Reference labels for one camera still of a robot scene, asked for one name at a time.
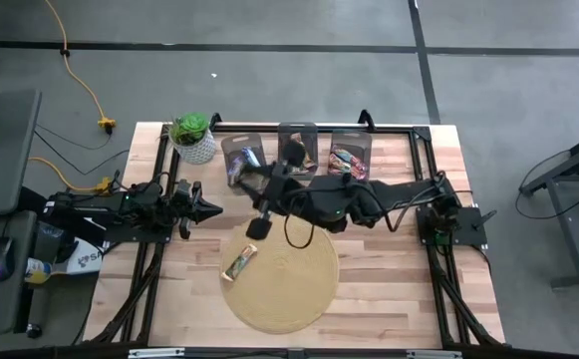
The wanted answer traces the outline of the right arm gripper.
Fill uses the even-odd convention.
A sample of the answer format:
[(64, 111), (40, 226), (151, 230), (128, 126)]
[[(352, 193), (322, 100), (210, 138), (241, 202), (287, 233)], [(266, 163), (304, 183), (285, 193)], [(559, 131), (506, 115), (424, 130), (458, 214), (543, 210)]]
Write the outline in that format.
[(268, 182), (254, 200), (254, 207), (260, 212), (260, 216), (249, 222), (245, 232), (247, 237), (254, 240), (263, 240), (267, 237), (272, 226), (271, 207), (276, 204), (285, 191), (285, 183), (290, 179), (289, 168), (290, 166), (300, 168), (305, 157), (304, 146), (298, 142), (290, 141), (283, 146), (281, 151), (281, 159), (285, 163), (272, 163), (254, 169), (257, 175), (268, 179)]

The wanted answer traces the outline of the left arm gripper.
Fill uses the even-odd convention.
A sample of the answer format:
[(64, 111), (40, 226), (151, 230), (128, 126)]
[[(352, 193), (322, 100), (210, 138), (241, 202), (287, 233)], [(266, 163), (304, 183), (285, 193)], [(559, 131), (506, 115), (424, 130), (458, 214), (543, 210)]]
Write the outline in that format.
[(190, 239), (192, 224), (199, 224), (223, 213), (221, 206), (207, 201), (201, 195), (200, 181), (182, 179), (177, 183), (170, 204), (178, 218), (178, 232), (183, 240)]

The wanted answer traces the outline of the succulent in triangle-pattern pot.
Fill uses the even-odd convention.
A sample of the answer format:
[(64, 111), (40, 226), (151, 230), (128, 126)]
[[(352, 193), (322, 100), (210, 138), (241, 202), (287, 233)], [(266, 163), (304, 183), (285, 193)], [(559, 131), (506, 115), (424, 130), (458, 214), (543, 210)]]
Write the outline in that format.
[(170, 124), (168, 137), (180, 158), (191, 165), (203, 165), (216, 153), (210, 120), (202, 113), (187, 113)]

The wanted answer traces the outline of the grey translucent plastic bin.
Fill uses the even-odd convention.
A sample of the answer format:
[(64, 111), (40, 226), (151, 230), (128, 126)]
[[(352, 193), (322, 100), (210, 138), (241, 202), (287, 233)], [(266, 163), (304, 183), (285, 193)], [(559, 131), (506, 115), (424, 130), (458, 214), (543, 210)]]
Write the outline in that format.
[(349, 164), (343, 162), (336, 156), (336, 147), (342, 147), (351, 152), (353, 155), (359, 157), (367, 165), (370, 177), (372, 137), (369, 134), (343, 130), (336, 130), (332, 134), (332, 142), (328, 159), (328, 174), (350, 174)]
[[(281, 123), (278, 126), (278, 162), (282, 163), (281, 151), (283, 146), (290, 142), (290, 135), (294, 133), (311, 134), (313, 138), (317, 139), (317, 150), (318, 150), (318, 128), (314, 123)], [(319, 167), (318, 154), (315, 159), (318, 161), (317, 169), (306, 175), (294, 175), (292, 169), (290, 168), (290, 174), (296, 180), (310, 180), (317, 172)]]
[(258, 157), (262, 166), (266, 164), (263, 145), (258, 134), (249, 133), (241, 134), (239, 136), (232, 136), (222, 140), (221, 148), (225, 160), (225, 167), (227, 167), (227, 157), (232, 152), (237, 152), (243, 147), (251, 147)]

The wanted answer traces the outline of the round woven straw placemat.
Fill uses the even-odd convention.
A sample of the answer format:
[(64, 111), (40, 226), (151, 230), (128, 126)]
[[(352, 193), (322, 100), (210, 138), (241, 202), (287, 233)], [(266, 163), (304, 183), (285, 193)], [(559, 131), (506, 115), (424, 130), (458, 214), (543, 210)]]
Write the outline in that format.
[[(273, 215), (267, 237), (246, 236), (248, 222), (233, 228), (221, 247), (219, 282), (233, 314), (268, 334), (301, 330), (316, 321), (333, 301), (339, 258), (329, 233), (307, 221)], [(233, 281), (221, 278), (247, 244), (258, 252)]]

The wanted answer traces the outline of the white printed bag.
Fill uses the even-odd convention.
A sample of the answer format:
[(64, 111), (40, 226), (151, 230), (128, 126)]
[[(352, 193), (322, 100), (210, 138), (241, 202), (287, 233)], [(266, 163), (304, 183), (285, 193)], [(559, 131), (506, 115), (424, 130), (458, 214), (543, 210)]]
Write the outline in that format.
[(103, 251), (87, 241), (75, 238), (62, 245), (52, 265), (53, 274), (81, 275), (96, 273), (103, 264)]

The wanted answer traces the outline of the yellow and white bottle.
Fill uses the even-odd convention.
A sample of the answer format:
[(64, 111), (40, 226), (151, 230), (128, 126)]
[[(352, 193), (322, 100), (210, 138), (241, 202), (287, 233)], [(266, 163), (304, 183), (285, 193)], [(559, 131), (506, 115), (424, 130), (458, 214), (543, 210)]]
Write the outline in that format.
[(43, 284), (52, 276), (52, 272), (51, 263), (29, 257), (24, 280), (30, 284)]

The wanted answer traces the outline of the black computer mouse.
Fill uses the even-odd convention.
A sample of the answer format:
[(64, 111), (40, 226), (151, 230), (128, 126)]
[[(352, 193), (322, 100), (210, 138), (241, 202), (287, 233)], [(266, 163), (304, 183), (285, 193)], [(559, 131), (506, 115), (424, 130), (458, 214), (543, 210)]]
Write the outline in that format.
[(14, 239), (0, 237), (0, 281), (8, 279), (14, 272)]

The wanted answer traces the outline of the black aluminium rig frame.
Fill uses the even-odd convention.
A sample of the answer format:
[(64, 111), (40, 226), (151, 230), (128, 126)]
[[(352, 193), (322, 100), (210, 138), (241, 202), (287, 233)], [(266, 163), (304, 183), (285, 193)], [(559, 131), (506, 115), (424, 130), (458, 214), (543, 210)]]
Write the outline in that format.
[[(321, 124), (318, 126), (320, 167), (326, 173), (331, 132), (349, 129), (372, 137), (370, 178), (387, 183), (429, 177), (436, 165), (457, 190), (469, 190), (455, 126)], [(159, 170), (170, 171), (173, 150), (158, 151), (161, 123), (137, 123), (124, 173), (124, 184), (149, 180), (156, 159)], [(339, 255), (338, 289), (325, 313), (310, 326), (288, 334), (267, 334), (243, 323), (230, 310), (222, 294), (221, 254), (232, 238), (233, 227), (244, 228), (252, 216), (251, 201), (227, 186), (220, 143), (240, 133), (258, 133), (267, 163), (277, 158), (276, 123), (218, 122), (214, 137), (218, 152), (204, 166), (179, 164), (177, 179), (202, 182), (204, 197), (224, 213), (193, 226), (189, 241), (177, 229), (164, 248), (156, 290), (137, 305), (132, 339), (149, 325), (147, 344), (178, 347), (302, 347), (302, 348), (439, 348), (436, 305), (427, 249), (418, 237), (416, 209), (410, 208), (397, 232), (383, 220), (373, 229), (349, 224), (341, 234), (330, 235)], [(147, 267), (154, 247), (139, 249), (124, 243), (103, 262), (84, 339), (94, 339), (113, 319), (129, 296), (135, 263)], [(463, 300), (487, 333), (505, 342), (488, 265), (479, 250), (457, 245), (453, 250), (456, 279)], [(151, 321), (144, 307), (155, 293)]]

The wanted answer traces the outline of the silver aluminium bracket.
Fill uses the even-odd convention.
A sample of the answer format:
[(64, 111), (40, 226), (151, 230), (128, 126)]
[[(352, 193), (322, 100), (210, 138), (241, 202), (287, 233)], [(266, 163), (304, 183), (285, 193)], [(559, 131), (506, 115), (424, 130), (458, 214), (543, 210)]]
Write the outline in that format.
[(128, 359), (171, 359), (184, 357), (185, 349), (178, 347), (167, 348), (139, 348), (128, 353)]
[(458, 351), (444, 350), (408, 350), (407, 359), (463, 359)]

